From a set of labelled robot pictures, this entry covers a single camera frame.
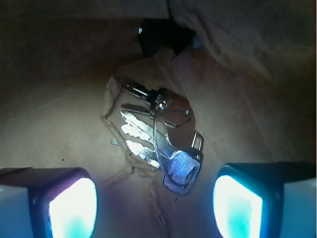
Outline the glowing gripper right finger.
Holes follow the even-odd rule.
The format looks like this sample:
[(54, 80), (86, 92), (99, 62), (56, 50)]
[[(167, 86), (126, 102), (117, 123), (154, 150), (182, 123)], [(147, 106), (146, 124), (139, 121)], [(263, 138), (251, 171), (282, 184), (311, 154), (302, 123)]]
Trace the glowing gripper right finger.
[(228, 163), (213, 211), (224, 238), (315, 238), (317, 168), (309, 162)]

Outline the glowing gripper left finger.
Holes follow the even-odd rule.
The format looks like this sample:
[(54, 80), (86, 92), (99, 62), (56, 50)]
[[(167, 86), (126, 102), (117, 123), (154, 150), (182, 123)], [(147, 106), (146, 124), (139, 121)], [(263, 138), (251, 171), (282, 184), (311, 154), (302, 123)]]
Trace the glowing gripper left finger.
[(96, 185), (81, 167), (0, 171), (2, 238), (89, 238), (97, 208)]

